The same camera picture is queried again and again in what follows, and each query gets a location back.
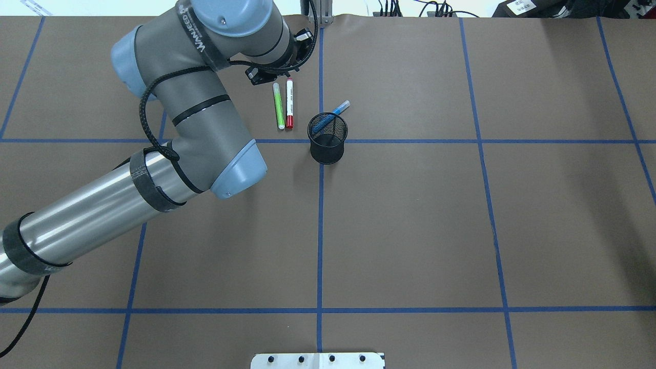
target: blue tape line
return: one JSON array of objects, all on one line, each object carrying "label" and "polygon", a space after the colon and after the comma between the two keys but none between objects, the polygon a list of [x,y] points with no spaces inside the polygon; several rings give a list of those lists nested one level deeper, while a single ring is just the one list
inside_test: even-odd
[{"label": "blue tape line", "polygon": [[139,235],[139,245],[136,249],[136,257],[134,258],[134,270],[132,272],[132,282],[130,283],[130,295],[127,299],[127,309],[125,312],[125,321],[123,322],[123,333],[121,334],[121,345],[119,347],[119,355],[116,360],[116,369],[121,369],[123,365],[123,354],[125,353],[125,344],[127,343],[127,332],[130,328],[130,317],[132,315],[132,305],[134,303],[134,291],[136,290],[136,279],[139,276],[139,266],[141,265],[141,253],[144,249],[144,240],[146,239],[147,223],[141,226],[141,234]]},{"label": "blue tape line", "polygon": [[319,164],[319,229],[317,237],[317,352],[323,351],[322,313],[323,313],[323,172],[324,165]]},{"label": "blue tape line", "polygon": [[[634,144],[633,140],[482,139],[484,144]],[[150,143],[148,139],[0,139],[0,143]],[[308,139],[256,139],[259,144],[309,144]],[[476,139],[347,139],[350,144],[478,144]],[[656,140],[638,140],[656,144]]]},{"label": "blue tape line", "polygon": [[[319,112],[323,111],[323,33],[319,29]],[[323,352],[323,164],[319,164],[319,214],[317,231],[317,352]]]},{"label": "blue tape line", "polygon": [[632,144],[632,140],[482,139],[484,144]]},{"label": "blue tape line", "polygon": [[626,117],[626,122],[628,123],[628,128],[631,131],[631,137],[633,137],[633,143],[636,145],[636,151],[638,152],[638,157],[640,158],[640,164],[642,165],[642,171],[645,173],[647,178],[647,184],[649,185],[649,191],[651,191],[651,198],[656,205],[656,190],[654,190],[653,182],[651,182],[651,176],[649,175],[649,169],[645,163],[645,158],[642,156],[642,149],[640,148],[640,143],[638,142],[638,136],[636,130],[633,127],[633,122],[631,121],[631,116],[628,113],[628,108],[626,107],[626,102],[624,100],[624,95],[622,94],[622,89],[619,87],[619,81],[617,80],[617,74],[615,74],[615,68],[613,67],[613,61],[611,60],[610,52],[608,51],[608,44],[606,43],[606,36],[604,34],[604,27],[602,26],[602,19],[597,17],[597,27],[599,27],[599,35],[602,38],[602,44],[604,45],[604,53],[606,54],[606,60],[608,61],[608,68],[611,71],[611,76],[613,77],[613,82],[619,95],[619,100],[622,103],[622,109],[624,110],[624,115]]},{"label": "blue tape line", "polygon": [[[4,307],[0,308],[0,314],[28,314],[30,308]],[[114,308],[79,308],[79,307],[40,307],[39,314],[125,314],[127,309]]]},{"label": "blue tape line", "polygon": [[319,29],[319,113],[323,111],[323,27]]},{"label": "blue tape line", "polygon": [[656,305],[649,306],[536,306],[511,307],[511,313],[566,313],[566,312],[594,312],[594,311],[656,311]]},{"label": "blue tape line", "polygon": [[221,308],[190,308],[190,309],[132,309],[132,314],[192,314],[192,315],[243,315],[243,314],[314,314],[317,309],[312,307],[289,308],[248,308],[248,309],[221,309]]},{"label": "blue tape line", "polygon": [[[464,23],[462,18],[458,18],[460,22],[460,34],[462,38],[462,51],[464,53],[464,65],[467,71],[467,82],[469,84],[469,97],[472,101],[472,113],[474,116],[474,127],[476,128],[476,139],[478,140],[478,156],[481,160],[481,170],[483,171],[483,184],[485,185],[485,198],[487,200],[487,212],[490,218],[490,225],[492,227],[492,236],[494,240],[494,248],[497,259],[497,274],[499,276],[499,289],[501,290],[501,302],[504,309],[508,308],[508,298],[506,296],[506,282],[503,277],[503,267],[501,265],[501,252],[499,251],[499,239],[497,237],[497,225],[494,218],[494,209],[492,207],[492,197],[490,195],[489,181],[487,180],[487,168],[485,166],[485,154],[483,152],[483,141],[481,138],[481,129],[478,122],[478,111],[476,109],[476,97],[474,95],[474,83],[472,81],[472,71],[469,63],[469,53],[467,51],[467,38],[464,32]],[[510,350],[510,363],[512,369],[517,369],[517,358],[515,356],[515,345],[512,338],[512,327],[510,325],[510,314],[506,311],[504,313],[506,321],[506,335],[508,337],[508,348]]]},{"label": "blue tape line", "polygon": [[30,65],[30,60],[32,59],[32,54],[34,54],[34,48],[37,46],[37,41],[41,35],[41,30],[43,29],[43,24],[45,23],[45,17],[41,17],[39,22],[39,27],[37,28],[37,33],[34,35],[32,40],[32,46],[28,52],[28,57],[25,59],[25,64],[23,64],[23,70],[20,72],[20,77],[18,78],[18,83],[14,89],[14,94],[11,96],[11,101],[9,102],[9,107],[7,108],[7,113],[5,114],[5,120],[2,123],[2,128],[0,128],[0,139],[5,135],[7,130],[7,125],[9,124],[9,118],[11,117],[11,112],[14,110],[14,104],[16,104],[16,99],[18,98],[18,92],[20,91],[20,86],[23,84],[23,79],[25,79],[25,73],[28,71],[28,66]]},{"label": "blue tape line", "polygon": [[309,144],[310,140],[303,139],[256,139],[259,144]]},{"label": "blue tape line", "polygon": [[164,129],[166,129],[166,112],[162,113],[162,122],[159,126],[159,135],[157,136],[157,139],[160,143],[164,139]]},{"label": "blue tape line", "polygon": [[325,314],[503,313],[502,307],[327,307]]},{"label": "blue tape line", "polygon": [[[45,307],[38,314],[125,314],[128,309]],[[656,305],[593,305],[593,306],[518,306],[518,307],[325,307],[323,314],[460,314],[460,313],[594,313],[604,311],[656,311]],[[3,307],[0,314],[28,314],[27,307]],[[132,309],[131,315],[247,315],[247,314],[316,314],[313,307],[248,308],[248,309]]]},{"label": "blue tape line", "polygon": [[116,144],[116,143],[150,143],[148,139],[0,139],[0,142],[6,143],[30,143],[30,144],[47,144],[47,143],[74,143],[74,144]]},{"label": "blue tape line", "polygon": [[475,144],[468,139],[347,139],[350,144]]}]

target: robotic arm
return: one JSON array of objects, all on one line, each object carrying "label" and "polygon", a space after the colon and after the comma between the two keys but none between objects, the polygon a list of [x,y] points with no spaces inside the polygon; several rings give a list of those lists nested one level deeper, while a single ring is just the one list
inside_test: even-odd
[{"label": "robotic arm", "polygon": [[[253,85],[296,70],[316,42],[289,30],[273,0],[180,0],[112,48],[112,63],[145,103],[159,99],[179,137],[133,154],[110,173],[28,213],[0,234],[0,306],[73,260],[211,190],[229,198],[266,174],[255,140],[216,71],[246,65]],[[230,61],[241,53],[247,61]]]}]

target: red marker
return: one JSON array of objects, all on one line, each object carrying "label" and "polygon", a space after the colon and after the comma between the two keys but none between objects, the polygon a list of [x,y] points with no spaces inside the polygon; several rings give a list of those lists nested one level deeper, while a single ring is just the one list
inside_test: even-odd
[{"label": "red marker", "polygon": [[294,81],[287,78],[287,121],[285,128],[294,128]]}]

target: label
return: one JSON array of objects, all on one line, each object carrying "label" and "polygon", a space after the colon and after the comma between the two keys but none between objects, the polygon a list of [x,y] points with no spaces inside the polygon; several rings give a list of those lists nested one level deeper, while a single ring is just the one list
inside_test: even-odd
[{"label": "label", "polygon": [[291,79],[287,80],[287,115],[294,116],[294,83]]},{"label": "label", "polygon": [[512,3],[508,3],[508,8],[512,10],[515,15],[520,15],[537,7],[531,0],[516,0]]}]

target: wire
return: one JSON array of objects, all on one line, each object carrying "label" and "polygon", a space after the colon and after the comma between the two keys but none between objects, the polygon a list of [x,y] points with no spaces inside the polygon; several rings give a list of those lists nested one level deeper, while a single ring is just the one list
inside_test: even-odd
[{"label": "wire", "polygon": [[401,7],[399,6],[399,0],[396,1],[396,16],[403,16],[403,13],[401,12]]},{"label": "wire", "polygon": [[367,16],[369,16],[369,4],[367,4],[367,0],[362,0],[363,3],[365,3],[365,8],[367,8]]},{"label": "wire", "polygon": [[25,331],[28,329],[28,326],[30,325],[30,322],[32,322],[32,318],[34,318],[34,314],[36,314],[37,309],[39,308],[39,304],[41,302],[41,298],[43,297],[43,292],[45,292],[45,287],[48,286],[48,281],[50,280],[50,276],[47,275],[43,278],[43,282],[41,283],[41,288],[39,288],[39,294],[37,294],[36,300],[34,300],[34,305],[32,305],[32,310],[30,310],[30,314],[28,315],[28,318],[25,320],[25,323],[23,323],[23,327],[20,328],[18,331],[18,334],[16,334],[16,337],[14,338],[13,341],[7,346],[6,349],[4,349],[0,353],[0,358],[5,357],[11,350],[14,349],[16,344],[18,343],[18,340],[23,336]]},{"label": "wire", "polygon": [[446,12],[446,13],[444,13],[442,16],[447,16],[447,15],[449,15],[449,14],[455,14],[455,13],[465,13],[465,14],[473,15],[473,16],[475,16],[476,18],[480,18],[478,15],[476,15],[476,14],[474,14],[474,13],[466,12],[466,11],[451,11],[451,12]]},{"label": "wire", "polygon": [[442,6],[440,6],[440,9],[436,9],[435,11],[435,16],[444,16],[445,12],[450,12],[453,10],[453,7],[449,4],[447,4],[446,1],[442,3]]},{"label": "wire", "polygon": [[419,16],[420,16],[420,17],[424,14],[424,11],[426,10],[426,7],[427,7],[428,5],[431,5],[431,4],[435,5],[435,11],[436,11],[436,12],[438,11],[438,6],[440,5],[440,4],[438,4],[437,1],[429,1],[429,2],[424,3],[424,4],[425,4],[424,7],[423,7],[423,8],[421,9],[421,11],[419,12]]},{"label": "wire", "polygon": [[310,46],[310,50],[308,51],[308,54],[298,63],[296,63],[293,66],[288,66],[284,68],[273,68],[270,66],[265,66],[262,64],[257,64],[254,62],[249,62],[246,60],[231,60],[230,65],[233,66],[252,66],[254,68],[258,68],[259,70],[262,70],[264,72],[269,72],[272,74],[280,74],[280,73],[285,73],[285,72],[290,72],[292,70],[299,69],[305,62],[307,62],[310,57],[312,56],[312,52],[314,51],[314,47],[317,45],[317,38],[319,38],[319,20],[317,19],[317,9],[314,6],[314,2],[312,0],[309,0],[310,3],[310,8],[312,8],[312,16],[314,17],[314,38],[312,40],[312,46]]},{"label": "wire", "polygon": [[155,138],[155,135],[153,135],[152,131],[150,130],[150,127],[148,126],[148,119],[146,118],[146,104],[148,103],[148,97],[153,92],[155,87],[157,87],[157,85],[166,81],[167,79],[182,76],[183,74],[202,72],[205,70],[212,70],[212,68],[210,66],[195,66],[183,70],[177,70],[175,72],[165,74],[164,76],[159,76],[155,78],[155,80],[152,81],[150,85],[148,85],[148,87],[144,91],[144,94],[141,95],[141,101],[139,102],[139,121],[141,122],[141,128],[144,130],[146,137],[153,145],[153,147],[160,154],[162,154],[162,156],[164,156],[168,160],[171,160],[172,162],[177,162],[178,160],[180,160],[180,156],[172,148],[168,148],[166,146],[160,145],[159,141]]}]

